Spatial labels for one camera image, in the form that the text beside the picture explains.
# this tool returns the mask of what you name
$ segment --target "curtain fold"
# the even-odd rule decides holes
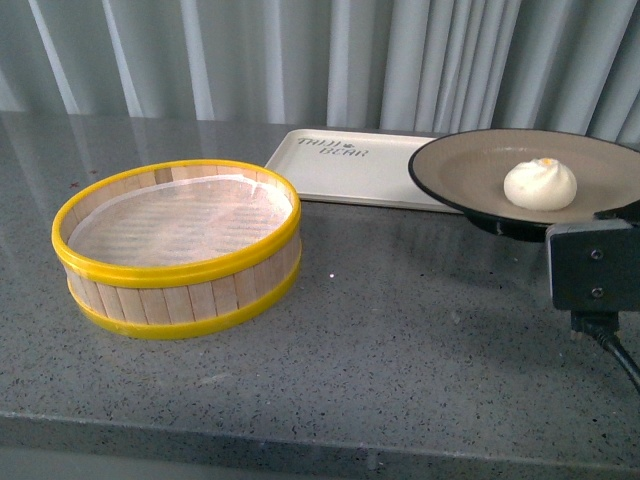
[[[639,0],[0,2],[0,110],[640,142]]]

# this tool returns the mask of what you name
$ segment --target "white tray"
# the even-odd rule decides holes
[[[456,212],[420,190],[409,159],[433,138],[293,130],[266,167],[287,178],[302,200]]]

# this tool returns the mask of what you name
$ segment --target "yellow rim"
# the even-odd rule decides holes
[[[289,218],[274,232],[262,240],[222,257],[171,267],[134,267],[99,262],[72,250],[60,233],[64,218],[89,194],[127,177],[164,168],[193,165],[217,165],[254,170],[270,175],[284,184],[293,198],[293,211]],[[300,222],[300,199],[295,188],[284,177],[271,170],[233,160],[200,159],[178,160],[128,170],[105,178],[74,195],[58,211],[53,220],[51,243],[60,261],[78,275],[94,282],[126,288],[166,288],[192,283],[202,283],[226,277],[256,265],[280,250],[294,236]]]
[[[289,275],[269,293],[259,298],[255,302],[246,305],[233,312],[226,313],[213,318],[198,320],[192,323],[180,323],[175,325],[143,325],[127,323],[114,320],[104,315],[100,315],[88,307],[71,288],[69,291],[84,313],[91,321],[100,327],[120,335],[128,337],[143,338],[147,340],[179,340],[182,338],[199,337],[210,333],[226,330],[235,327],[251,318],[264,312],[267,308],[277,302],[291,288],[300,270],[300,258],[298,255],[296,263]]]

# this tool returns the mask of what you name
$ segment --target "black cable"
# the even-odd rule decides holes
[[[624,349],[618,336],[615,334],[615,330],[611,326],[604,325],[602,323],[585,322],[585,333],[593,337],[598,344],[604,348],[607,352],[611,353],[618,361],[622,368],[624,368],[627,375],[633,382],[638,393],[640,393],[640,367],[633,361],[633,358]]]

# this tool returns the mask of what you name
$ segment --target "gray countertop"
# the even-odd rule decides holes
[[[294,127],[0,115],[0,444],[348,478],[640,478],[640,398],[551,305],[544,246],[462,216],[303,204],[292,289],[214,335],[86,320],[50,243],[96,180],[264,165]],[[640,315],[621,314],[640,357]]]

